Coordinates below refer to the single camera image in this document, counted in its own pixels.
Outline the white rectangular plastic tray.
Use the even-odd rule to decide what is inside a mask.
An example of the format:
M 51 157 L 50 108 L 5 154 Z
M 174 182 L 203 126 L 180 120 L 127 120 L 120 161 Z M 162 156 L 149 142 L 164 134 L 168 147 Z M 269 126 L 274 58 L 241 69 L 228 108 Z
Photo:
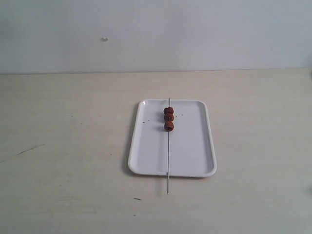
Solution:
M 170 176 L 209 177 L 217 169 L 208 108 L 199 100 L 146 99 L 138 104 L 128 167 L 138 175 L 167 175 L 164 108 L 174 109 Z

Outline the brown meatball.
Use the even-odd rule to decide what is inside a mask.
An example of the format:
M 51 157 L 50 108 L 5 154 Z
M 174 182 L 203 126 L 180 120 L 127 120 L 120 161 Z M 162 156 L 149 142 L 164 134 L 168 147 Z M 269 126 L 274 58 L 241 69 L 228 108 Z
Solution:
M 165 122 L 172 122 L 172 121 L 174 121 L 174 118 L 175 118 L 174 115 L 171 113 L 166 113 L 164 115 Z
M 174 109 L 173 107 L 166 107 L 163 110 L 164 114 L 174 114 Z
M 165 122 L 164 129 L 166 132 L 171 132 L 174 129 L 174 123 L 172 121 Z

